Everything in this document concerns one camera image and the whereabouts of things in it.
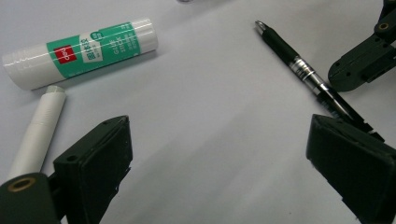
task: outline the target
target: screw hole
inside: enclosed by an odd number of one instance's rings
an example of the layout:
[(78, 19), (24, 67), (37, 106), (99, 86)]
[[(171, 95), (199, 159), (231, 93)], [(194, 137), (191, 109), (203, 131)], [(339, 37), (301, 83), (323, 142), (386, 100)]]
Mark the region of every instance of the screw hole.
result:
[(379, 25), (380, 30), (386, 30), (388, 28), (389, 28), (389, 24), (387, 24), (387, 23), (382, 23)]
[(12, 183), (11, 185), (8, 186), (8, 191), (11, 192), (19, 192), (24, 189), (30, 188), (33, 184), (35, 183), (35, 179), (32, 177), (25, 177), (22, 179), (19, 179)]
[(67, 157), (67, 161), (75, 161), (78, 157), (77, 156), (69, 156)]

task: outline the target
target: glue stick barrel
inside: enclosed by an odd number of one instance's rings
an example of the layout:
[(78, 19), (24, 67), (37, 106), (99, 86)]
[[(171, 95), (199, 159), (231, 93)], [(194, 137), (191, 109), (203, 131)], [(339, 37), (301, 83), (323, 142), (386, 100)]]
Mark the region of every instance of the glue stick barrel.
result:
[(50, 141), (64, 105), (66, 94), (62, 88), (49, 86), (41, 96), (21, 146), (17, 152), (8, 179), (40, 172)]
[(17, 50), (3, 56), (3, 65), (17, 86), (33, 90), (157, 47), (152, 23), (143, 19)]

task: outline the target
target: white surface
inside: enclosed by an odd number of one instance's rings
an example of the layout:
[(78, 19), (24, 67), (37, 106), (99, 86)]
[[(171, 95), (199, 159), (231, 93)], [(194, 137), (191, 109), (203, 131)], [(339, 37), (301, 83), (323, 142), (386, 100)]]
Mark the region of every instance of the white surface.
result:
[[(0, 54), (148, 17), (157, 51), (58, 85), (68, 100), (51, 162), (105, 119), (129, 115), (134, 160), (102, 223), (359, 223), (305, 158), (326, 114), (254, 30), (272, 26), (327, 80), (373, 32), (382, 1), (2, 1)], [(342, 96), (396, 147), (396, 71)], [(0, 71), (0, 180), (44, 89)]]
[(41, 171), (65, 98), (64, 90), (59, 87), (47, 88), (26, 128), (7, 179)]

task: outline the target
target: pen tip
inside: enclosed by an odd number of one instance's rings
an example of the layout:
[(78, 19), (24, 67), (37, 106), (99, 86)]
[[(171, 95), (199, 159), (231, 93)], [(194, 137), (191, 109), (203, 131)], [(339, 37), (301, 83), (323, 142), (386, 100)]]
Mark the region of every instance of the pen tip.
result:
[(259, 34), (262, 35), (262, 33), (264, 33), (264, 31), (267, 29), (267, 25), (265, 25), (265, 23), (262, 21), (256, 21), (256, 29)]

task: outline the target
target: pen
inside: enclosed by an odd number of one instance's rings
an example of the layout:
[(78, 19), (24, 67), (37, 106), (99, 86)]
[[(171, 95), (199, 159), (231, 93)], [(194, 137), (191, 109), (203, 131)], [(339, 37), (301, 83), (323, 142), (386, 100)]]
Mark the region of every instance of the pen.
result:
[(305, 83), (317, 96), (318, 101), (332, 114), (372, 137), (384, 142), (385, 140), (376, 133), (373, 128), (364, 121), (334, 89), (328, 86), (315, 70), (280, 37), (274, 29), (256, 21), (256, 28), (262, 36), (262, 40), (276, 53), (293, 73)]

